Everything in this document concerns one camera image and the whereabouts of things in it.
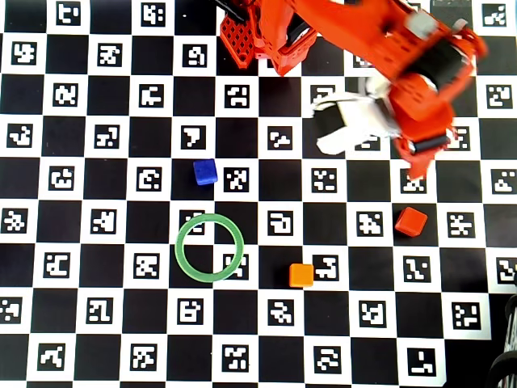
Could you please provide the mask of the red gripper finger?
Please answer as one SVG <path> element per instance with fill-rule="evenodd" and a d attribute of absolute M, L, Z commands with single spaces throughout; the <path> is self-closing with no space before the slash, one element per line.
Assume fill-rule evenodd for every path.
<path fill-rule="evenodd" d="M 407 175 L 410 180 L 425 178 L 427 169 L 435 158 L 434 153 L 403 154 L 401 156 L 410 164 Z"/>

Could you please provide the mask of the orange-red gripper body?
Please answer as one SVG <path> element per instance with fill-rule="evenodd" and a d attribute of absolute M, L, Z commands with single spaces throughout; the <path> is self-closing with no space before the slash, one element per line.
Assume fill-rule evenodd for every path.
<path fill-rule="evenodd" d="M 394 82 L 389 102 L 400 127 L 395 145 L 407 162 L 430 162 L 449 143 L 452 101 L 471 83 L 473 63 L 488 52 L 476 35 L 445 35 Z"/>

